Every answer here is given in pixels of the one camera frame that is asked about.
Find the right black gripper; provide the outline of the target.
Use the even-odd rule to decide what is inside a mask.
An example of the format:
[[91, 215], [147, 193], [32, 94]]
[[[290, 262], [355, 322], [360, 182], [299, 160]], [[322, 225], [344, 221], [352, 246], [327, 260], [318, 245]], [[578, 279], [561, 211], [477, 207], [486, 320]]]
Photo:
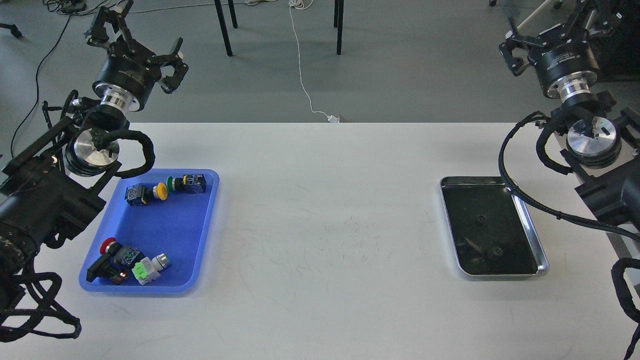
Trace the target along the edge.
[[510, 31], [498, 50], [512, 75], [519, 76], [532, 66], [542, 95], [560, 98], [563, 78], [585, 80], [588, 87], [597, 82], [601, 69], [588, 40], [610, 36], [622, 19], [623, 15], [613, 11], [608, 0], [576, 0], [573, 11], [561, 25], [559, 43], [553, 45], [549, 34], [555, 31], [555, 26], [535, 37], [523, 35], [510, 17]]

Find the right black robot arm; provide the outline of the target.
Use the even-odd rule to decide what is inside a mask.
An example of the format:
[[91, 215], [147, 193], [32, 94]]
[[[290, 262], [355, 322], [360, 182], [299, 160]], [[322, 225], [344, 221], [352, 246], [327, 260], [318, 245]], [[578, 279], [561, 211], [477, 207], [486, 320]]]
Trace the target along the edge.
[[[514, 76], [534, 68], [542, 94], [560, 100], [550, 116], [535, 111], [519, 121], [503, 140], [498, 170], [509, 192], [531, 207], [578, 226], [617, 234], [639, 244], [639, 114], [624, 108], [617, 118], [608, 114], [616, 104], [609, 91], [592, 92], [601, 69], [591, 38], [611, 35], [622, 20], [608, 0], [578, 0], [567, 19], [536, 35], [519, 32], [510, 17], [509, 31], [498, 48]], [[575, 191], [594, 219], [561, 212], [520, 189], [505, 167], [506, 147], [519, 129], [535, 123], [541, 133], [537, 157], [556, 173], [574, 174]], [[636, 231], [622, 228], [631, 224]]]

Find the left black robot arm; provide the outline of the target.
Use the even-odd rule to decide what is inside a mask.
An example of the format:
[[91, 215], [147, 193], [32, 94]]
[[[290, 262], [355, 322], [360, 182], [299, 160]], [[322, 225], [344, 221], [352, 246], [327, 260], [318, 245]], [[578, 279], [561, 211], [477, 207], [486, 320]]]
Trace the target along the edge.
[[[126, 16], [133, 6], [100, 7], [85, 33], [88, 45], [107, 52], [92, 88], [96, 98], [71, 91], [53, 107], [61, 116], [3, 168], [1, 185], [1, 341], [29, 334], [77, 338], [78, 317], [57, 303], [62, 285], [55, 272], [36, 272], [43, 245], [61, 248], [81, 234], [105, 207], [99, 196], [114, 178], [134, 178], [153, 168], [150, 137], [130, 129], [127, 114], [144, 109], [155, 84], [171, 94], [188, 65], [178, 38], [157, 55], [133, 38]], [[22, 318], [18, 326], [4, 323]]]

